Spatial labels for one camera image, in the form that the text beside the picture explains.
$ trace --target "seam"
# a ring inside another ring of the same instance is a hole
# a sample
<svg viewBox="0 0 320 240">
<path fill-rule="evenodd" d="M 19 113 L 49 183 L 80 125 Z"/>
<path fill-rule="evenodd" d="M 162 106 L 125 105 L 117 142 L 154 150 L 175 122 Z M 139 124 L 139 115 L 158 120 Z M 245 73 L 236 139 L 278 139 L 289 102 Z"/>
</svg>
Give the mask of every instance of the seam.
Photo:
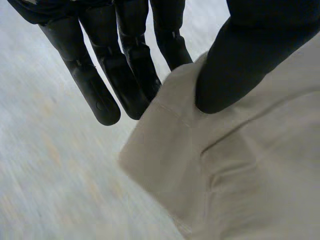
<svg viewBox="0 0 320 240">
<path fill-rule="evenodd" d="M 191 124 L 189 122 L 187 122 L 186 120 L 184 120 L 182 118 L 181 115 L 179 115 L 178 113 L 176 113 L 175 111 L 173 111 L 172 109 L 166 107 L 165 105 L 161 104 L 158 101 L 154 101 L 153 104 L 159 108 L 162 108 L 164 110 L 166 110 L 167 112 L 170 112 L 171 114 L 173 114 L 175 116 L 175 118 L 177 118 L 179 121 L 181 121 L 186 127 L 190 128 Z"/>
</svg>

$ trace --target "white floor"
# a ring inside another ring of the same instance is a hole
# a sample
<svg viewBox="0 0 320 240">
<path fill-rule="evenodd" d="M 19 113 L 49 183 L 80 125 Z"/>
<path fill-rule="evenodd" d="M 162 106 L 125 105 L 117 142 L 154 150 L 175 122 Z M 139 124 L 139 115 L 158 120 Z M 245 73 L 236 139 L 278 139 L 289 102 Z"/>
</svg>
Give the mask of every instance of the white floor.
<svg viewBox="0 0 320 240">
<path fill-rule="evenodd" d="M 181 32 L 195 60 L 229 12 L 225 0 L 186 1 Z M 151 13 L 146 41 L 163 81 Z M 117 166 L 135 124 L 123 111 L 99 124 L 39 27 L 0 0 L 0 240 L 182 239 Z"/>
</svg>

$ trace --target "beige cloth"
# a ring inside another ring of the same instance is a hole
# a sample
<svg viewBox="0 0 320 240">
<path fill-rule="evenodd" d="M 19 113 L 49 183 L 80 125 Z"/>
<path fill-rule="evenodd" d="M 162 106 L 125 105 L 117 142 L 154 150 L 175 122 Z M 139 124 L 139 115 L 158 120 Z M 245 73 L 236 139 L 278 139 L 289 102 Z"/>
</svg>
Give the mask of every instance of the beige cloth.
<svg viewBox="0 0 320 240">
<path fill-rule="evenodd" d="M 212 115 L 194 105 L 205 58 L 168 76 L 120 166 L 185 239 L 320 239 L 320 35 Z"/>
</svg>

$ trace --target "black robotic finger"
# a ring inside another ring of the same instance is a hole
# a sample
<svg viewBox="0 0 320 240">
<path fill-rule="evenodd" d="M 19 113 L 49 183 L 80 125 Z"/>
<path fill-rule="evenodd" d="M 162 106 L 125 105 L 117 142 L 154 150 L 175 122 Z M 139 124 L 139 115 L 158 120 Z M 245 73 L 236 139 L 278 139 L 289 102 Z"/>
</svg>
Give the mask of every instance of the black robotic finger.
<svg viewBox="0 0 320 240">
<path fill-rule="evenodd" d="M 180 35 L 186 0 L 150 0 L 157 45 L 169 68 L 192 63 L 185 39 Z"/>
<path fill-rule="evenodd" d="M 89 8 L 79 15 L 99 64 L 128 116 L 139 120 L 149 101 L 135 79 L 118 43 L 113 4 Z"/>
<path fill-rule="evenodd" d="M 320 31 L 320 20 L 278 29 L 268 27 L 263 21 L 256 26 L 250 21 L 247 26 L 243 23 L 235 24 L 231 17 L 207 55 L 198 76 L 195 99 L 196 106 L 204 113 L 217 113 L 243 98 Z"/>
<path fill-rule="evenodd" d="M 149 101 L 157 95 L 161 82 L 146 45 L 148 0 L 115 0 L 117 22 L 126 60 Z"/>
<path fill-rule="evenodd" d="M 117 123 L 120 109 L 88 54 L 78 18 L 66 17 L 39 26 L 60 53 L 96 119 L 106 126 Z"/>
</svg>

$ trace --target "black finger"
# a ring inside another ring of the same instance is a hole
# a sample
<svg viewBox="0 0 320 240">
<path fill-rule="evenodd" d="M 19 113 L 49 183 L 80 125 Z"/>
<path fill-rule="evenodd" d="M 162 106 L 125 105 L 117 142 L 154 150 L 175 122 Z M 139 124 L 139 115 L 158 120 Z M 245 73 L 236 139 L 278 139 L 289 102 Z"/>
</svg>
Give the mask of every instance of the black finger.
<svg viewBox="0 0 320 240">
<path fill-rule="evenodd" d="M 228 1 L 231 18 L 221 28 L 197 80 L 195 103 L 201 111 L 216 113 L 240 100 L 320 31 L 319 18 L 309 14 L 315 9 L 302 1 L 256 7 L 245 4 L 252 1 Z"/>
<path fill-rule="evenodd" d="M 82 13 L 80 21 L 87 32 L 98 61 L 128 116 L 140 119 L 149 101 L 140 89 L 118 43 L 116 9 L 111 2 Z"/>
<path fill-rule="evenodd" d="M 150 0 L 157 45 L 169 68 L 192 63 L 185 39 L 180 35 L 186 0 Z"/>
<path fill-rule="evenodd" d="M 152 101 L 161 87 L 161 82 L 145 40 L 148 0 L 114 2 L 123 52 L 144 94 Z"/>
<path fill-rule="evenodd" d="M 63 18 L 40 28 L 60 53 L 96 119 L 106 126 L 117 123 L 120 109 L 88 54 L 78 18 Z"/>
</svg>

